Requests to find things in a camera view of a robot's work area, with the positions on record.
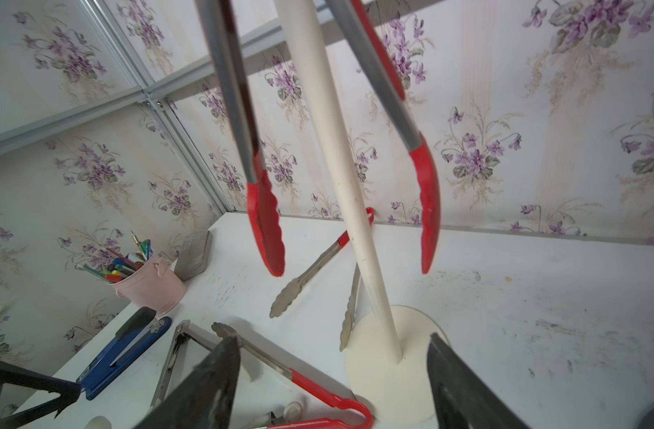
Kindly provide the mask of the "red silicone tip tongs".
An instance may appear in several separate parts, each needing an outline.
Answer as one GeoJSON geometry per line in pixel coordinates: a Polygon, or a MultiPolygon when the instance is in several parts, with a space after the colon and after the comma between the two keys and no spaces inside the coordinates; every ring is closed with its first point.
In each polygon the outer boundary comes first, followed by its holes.
{"type": "MultiPolygon", "coordinates": [[[[327,5],[416,168],[422,204],[422,272],[428,273],[441,226],[441,193],[430,149],[405,106],[401,80],[364,5],[359,1],[330,1],[327,5]]],[[[232,4],[229,1],[198,1],[196,6],[247,179],[248,217],[257,248],[270,274],[280,277],[285,270],[285,246],[278,200],[273,195],[264,165],[232,4]]]]}

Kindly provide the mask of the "steel tongs white ring large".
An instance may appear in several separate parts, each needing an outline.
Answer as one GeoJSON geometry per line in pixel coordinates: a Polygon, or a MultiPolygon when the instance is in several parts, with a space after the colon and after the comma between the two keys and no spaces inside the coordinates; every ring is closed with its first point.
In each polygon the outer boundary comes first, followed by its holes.
{"type": "Polygon", "coordinates": [[[70,428],[134,428],[219,343],[188,322],[172,325],[82,410],[70,428]]]}

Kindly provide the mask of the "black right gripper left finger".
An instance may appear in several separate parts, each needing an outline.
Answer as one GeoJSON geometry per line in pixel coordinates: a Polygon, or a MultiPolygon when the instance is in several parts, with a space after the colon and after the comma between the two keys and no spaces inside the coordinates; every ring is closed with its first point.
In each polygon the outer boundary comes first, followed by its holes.
{"type": "Polygon", "coordinates": [[[139,428],[227,428],[241,370],[241,347],[228,337],[168,393],[176,345],[166,358],[148,414],[139,428]]]}

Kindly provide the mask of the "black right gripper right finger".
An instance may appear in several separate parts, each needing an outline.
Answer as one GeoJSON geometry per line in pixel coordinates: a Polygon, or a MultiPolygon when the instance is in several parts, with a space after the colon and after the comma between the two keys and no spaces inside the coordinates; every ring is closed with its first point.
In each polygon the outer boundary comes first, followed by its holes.
{"type": "Polygon", "coordinates": [[[439,334],[431,335],[426,362],[439,427],[527,427],[439,334]]]}

